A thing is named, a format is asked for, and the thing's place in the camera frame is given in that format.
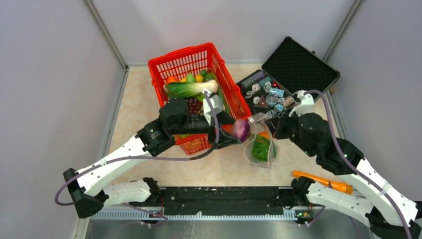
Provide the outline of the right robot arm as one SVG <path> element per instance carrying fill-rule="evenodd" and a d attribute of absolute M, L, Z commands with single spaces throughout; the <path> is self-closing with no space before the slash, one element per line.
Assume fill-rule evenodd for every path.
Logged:
<path fill-rule="evenodd" d="M 421 201 L 398 192 L 350 141 L 335 136 L 330 119 L 307 113 L 283 113 L 274 137 L 289 139 L 316 163 L 354 187 L 360 196 L 344 195 L 321 183 L 300 177 L 293 181 L 292 199 L 298 205 L 319 204 L 346 214 L 382 239 L 417 239 L 422 228 Z"/>

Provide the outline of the pink purple onion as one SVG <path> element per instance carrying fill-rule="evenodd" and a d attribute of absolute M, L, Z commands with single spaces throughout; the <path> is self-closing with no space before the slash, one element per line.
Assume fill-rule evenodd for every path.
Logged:
<path fill-rule="evenodd" d="M 248 121 L 244 119 L 237 119 L 232 125 L 231 134 L 238 138 L 241 142 L 246 141 L 250 134 L 250 125 Z"/>

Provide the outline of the green lettuce head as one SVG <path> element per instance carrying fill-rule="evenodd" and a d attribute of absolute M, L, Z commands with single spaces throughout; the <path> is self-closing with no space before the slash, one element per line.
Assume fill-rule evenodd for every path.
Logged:
<path fill-rule="evenodd" d="M 257 135 L 253 143 L 251 154 L 256 160 L 267 162 L 269 148 L 270 140 Z"/>

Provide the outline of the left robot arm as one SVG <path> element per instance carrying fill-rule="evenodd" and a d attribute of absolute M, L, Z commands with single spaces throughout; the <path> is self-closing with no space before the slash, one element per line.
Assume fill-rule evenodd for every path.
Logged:
<path fill-rule="evenodd" d="M 159 111 L 159 117 L 146 124 L 124 145 L 98 162 L 63 174 L 65 188 L 72 198 L 79 218 L 88 218 L 101 209 L 129 202 L 153 206 L 159 201 L 160 188 L 152 178 L 115 184 L 115 178 L 145 160 L 159 160 L 161 153 L 176 144 L 182 134 L 206 134 L 210 151 L 245 141 L 250 127 L 243 119 L 233 119 L 214 95 L 204 101 L 204 113 L 192 116 L 182 98 L 170 99 Z"/>

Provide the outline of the clear zip top bag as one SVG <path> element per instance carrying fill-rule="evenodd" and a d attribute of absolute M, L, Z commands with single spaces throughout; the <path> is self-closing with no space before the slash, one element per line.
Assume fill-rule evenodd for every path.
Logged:
<path fill-rule="evenodd" d="M 244 157 L 251 166 L 271 169 L 278 156 L 276 141 L 265 124 L 269 119 L 269 115 L 257 113 L 248 120 L 251 130 L 244 147 Z"/>

